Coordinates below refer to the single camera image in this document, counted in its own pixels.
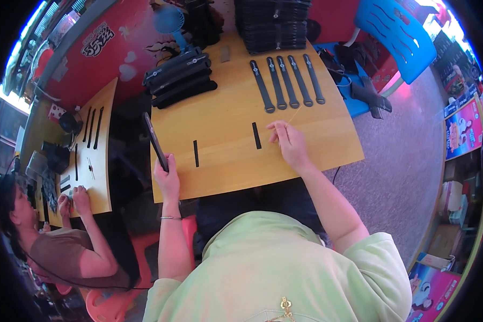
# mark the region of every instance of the blue fan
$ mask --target blue fan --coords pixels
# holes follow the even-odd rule
[[[184,25],[184,14],[179,8],[167,5],[156,10],[155,29],[161,34],[172,34],[181,49],[181,54],[184,54],[188,44],[181,34],[182,25]]]

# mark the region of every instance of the green shirt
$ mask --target green shirt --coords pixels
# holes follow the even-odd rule
[[[284,313],[283,297],[296,322],[404,321],[412,304],[389,234],[375,233],[342,255],[291,217],[252,211],[213,236],[184,282],[155,281],[143,322],[264,322]]]

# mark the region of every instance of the yellow table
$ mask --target yellow table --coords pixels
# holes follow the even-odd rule
[[[83,185],[90,195],[91,212],[99,214],[111,211],[111,200],[109,197],[109,173],[108,173],[108,145],[109,145],[109,124],[111,122],[111,108],[113,106],[113,99],[116,90],[116,83],[118,78],[111,81],[104,88],[102,88],[91,100],[89,100],[80,110],[80,116],[84,122],[82,131],[75,138],[77,143],[77,170],[78,180],[75,178],[75,145],[73,145],[70,152],[70,164],[68,168],[59,176],[56,176],[56,193],[61,195],[61,188],[70,185],[70,189],[63,193],[70,195],[70,191],[79,185]],[[100,122],[100,131],[98,132],[97,149],[93,149],[95,143],[95,136],[98,128],[98,119],[100,109],[104,107],[102,120]],[[90,120],[86,133],[86,142],[83,142],[84,132],[86,130],[86,119],[88,110],[91,108]],[[95,119],[93,121],[93,131],[91,134],[91,144],[87,147],[87,142],[90,136],[90,125],[95,112]],[[93,175],[88,169],[88,158],[93,167]],[[70,180],[60,184],[60,181],[67,176]],[[70,212],[70,218],[79,217],[79,214],[74,209]],[[55,218],[49,216],[50,224],[53,226],[62,227],[61,214],[59,209]]]
[[[230,61],[220,62],[220,48],[228,45]],[[249,61],[255,60],[263,76],[272,103],[276,95],[266,58],[282,56],[293,84],[300,110],[291,124],[304,132],[311,161],[327,170],[364,158],[352,119],[326,67],[308,43],[305,50],[275,50],[251,56],[236,33],[222,34],[219,43],[204,50],[209,53],[213,71],[211,79],[218,89],[182,100],[164,110],[152,108],[152,124],[164,152],[175,154],[181,181],[181,199],[208,196],[229,191],[271,184],[297,177],[286,164],[277,144],[268,143],[271,131],[265,126],[278,119],[290,120],[297,112],[288,106],[266,113],[258,85]],[[303,54],[308,54],[315,69],[324,105],[302,104],[302,95],[288,55],[293,55],[315,100],[315,92]],[[281,88],[288,103],[282,80]],[[256,122],[261,149],[256,149],[252,123]],[[193,141],[197,141],[199,167],[195,165]],[[151,148],[152,168],[156,155]],[[153,181],[154,202],[162,201],[161,192]]]

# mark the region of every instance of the brown shirt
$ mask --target brown shirt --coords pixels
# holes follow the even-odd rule
[[[129,276],[121,267],[112,276],[83,278],[79,264],[84,249],[93,250],[87,232],[61,228],[41,234],[32,244],[29,255],[38,263],[37,266],[42,266],[42,274],[58,284],[86,288],[129,287]]]

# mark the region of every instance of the gold necklace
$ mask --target gold necklace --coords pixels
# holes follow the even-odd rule
[[[273,318],[271,320],[267,320],[265,322],[272,322],[272,321],[275,321],[275,320],[280,319],[282,317],[287,317],[290,320],[292,320],[293,322],[296,322],[295,319],[294,319],[294,317],[292,316],[292,313],[290,311],[290,307],[291,307],[291,302],[288,301],[286,299],[286,297],[284,297],[283,300],[281,301],[281,308],[284,309],[284,314],[281,315],[281,316],[275,317],[275,318]]]

